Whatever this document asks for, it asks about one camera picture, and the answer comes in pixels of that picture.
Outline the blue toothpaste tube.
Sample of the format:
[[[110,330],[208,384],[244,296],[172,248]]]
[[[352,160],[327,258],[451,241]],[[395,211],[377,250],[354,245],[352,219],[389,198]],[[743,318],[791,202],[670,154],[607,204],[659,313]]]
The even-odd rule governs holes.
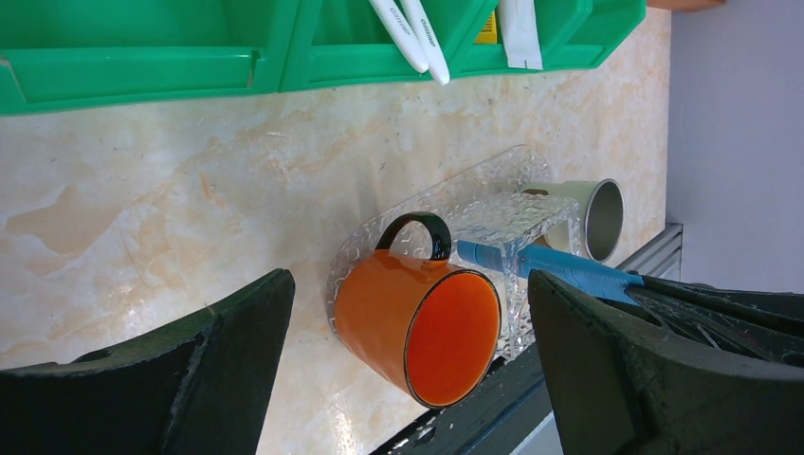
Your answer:
[[[499,272],[504,272],[504,267],[510,264],[503,258],[503,252],[494,246],[459,240],[457,253],[471,264]],[[633,305],[637,302],[628,296],[627,290],[645,286],[644,279],[638,274],[534,244],[520,250],[512,265],[520,278],[527,279],[532,270],[546,271],[593,297]]]

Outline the orange plastic mug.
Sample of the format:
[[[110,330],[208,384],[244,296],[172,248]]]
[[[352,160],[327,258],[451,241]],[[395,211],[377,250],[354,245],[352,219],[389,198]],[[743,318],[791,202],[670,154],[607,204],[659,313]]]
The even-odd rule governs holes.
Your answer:
[[[410,223],[429,234],[427,259],[391,250]],[[350,352],[431,409],[456,404],[479,385],[502,325],[494,284],[475,269],[451,264],[451,246],[441,217],[405,213],[347,275],[334,304],[335,329]]]

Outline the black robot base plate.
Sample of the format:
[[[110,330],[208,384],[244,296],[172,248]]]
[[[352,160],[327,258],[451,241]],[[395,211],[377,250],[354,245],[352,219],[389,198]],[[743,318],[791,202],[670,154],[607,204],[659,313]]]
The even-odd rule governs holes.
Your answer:
[[[552,411],[539,349],[498,359],[462,402],[432,409],[374,454],[508,454]]]

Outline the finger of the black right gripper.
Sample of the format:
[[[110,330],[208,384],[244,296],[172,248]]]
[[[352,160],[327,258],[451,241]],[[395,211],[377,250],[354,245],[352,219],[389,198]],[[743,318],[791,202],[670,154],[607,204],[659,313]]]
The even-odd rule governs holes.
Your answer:
[[[632,313],[716,350],[803,366],[803,296],[724,290],[646,277],[626,294]]]

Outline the clear textured plastic tray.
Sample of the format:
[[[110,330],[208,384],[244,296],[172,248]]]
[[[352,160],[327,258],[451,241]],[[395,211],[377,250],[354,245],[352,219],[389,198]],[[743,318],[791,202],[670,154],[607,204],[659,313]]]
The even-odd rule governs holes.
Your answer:
[[[382,232],[398,216],[429,211],[448,225],[453,242],[492,246],[502,254],[502,270],[483,269],[501,299],[502,322],[496,354],[516,358],[535,341],[526,280],[514,275],[512,254],[555,228],[571,253],[580,252],[579,204],[570,196],[530,194],[548,182],[546,160],[530,146],[512,147],[377,214],[342,244],[326,286],[325,309],[335,315],[335,299],[348,274],[375,249]]]

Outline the white toothpaste tube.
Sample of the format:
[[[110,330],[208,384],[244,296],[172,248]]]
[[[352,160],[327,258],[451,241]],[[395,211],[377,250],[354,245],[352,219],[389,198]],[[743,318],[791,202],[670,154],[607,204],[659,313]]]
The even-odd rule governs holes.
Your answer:
[[[542,70],[535,1],[501,0],[497,14],[507,65]]]

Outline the green compartment bin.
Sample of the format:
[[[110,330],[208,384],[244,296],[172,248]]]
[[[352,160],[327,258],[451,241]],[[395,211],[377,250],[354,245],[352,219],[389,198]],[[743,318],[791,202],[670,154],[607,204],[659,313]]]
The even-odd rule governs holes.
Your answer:
[[[541,68],[506,54],[502,3],[422,1],[452,78],[592,69],[647,1],[532,1]],[[481,44],[495,17],[495,44]],[[423,82],[370,1],[1,1],[1,116]]]

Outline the steel cup orange sleeve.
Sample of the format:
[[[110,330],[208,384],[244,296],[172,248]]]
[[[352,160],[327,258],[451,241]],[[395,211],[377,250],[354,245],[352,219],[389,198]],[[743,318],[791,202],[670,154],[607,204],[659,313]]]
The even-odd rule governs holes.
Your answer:
[[[624,200],[618,183],[568,180],[562,183],[530,183],[523,193],[570,197],[579,205],[579,240],[583,255],[605,263],[614,253],[624,224]]]

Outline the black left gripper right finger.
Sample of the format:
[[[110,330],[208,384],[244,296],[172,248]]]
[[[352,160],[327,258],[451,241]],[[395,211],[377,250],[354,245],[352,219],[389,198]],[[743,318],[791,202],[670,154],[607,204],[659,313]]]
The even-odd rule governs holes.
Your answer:
[[[567,454],[799,454],[803,366],[716,350],[534,271],[528,300]]]

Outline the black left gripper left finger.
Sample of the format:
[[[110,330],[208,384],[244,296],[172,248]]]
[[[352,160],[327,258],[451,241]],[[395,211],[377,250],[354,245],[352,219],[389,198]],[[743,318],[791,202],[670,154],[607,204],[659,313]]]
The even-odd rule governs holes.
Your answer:
[[[254,453],[294,294],[290,271],[276,269],[72,362],[2,371],[2,452]]]

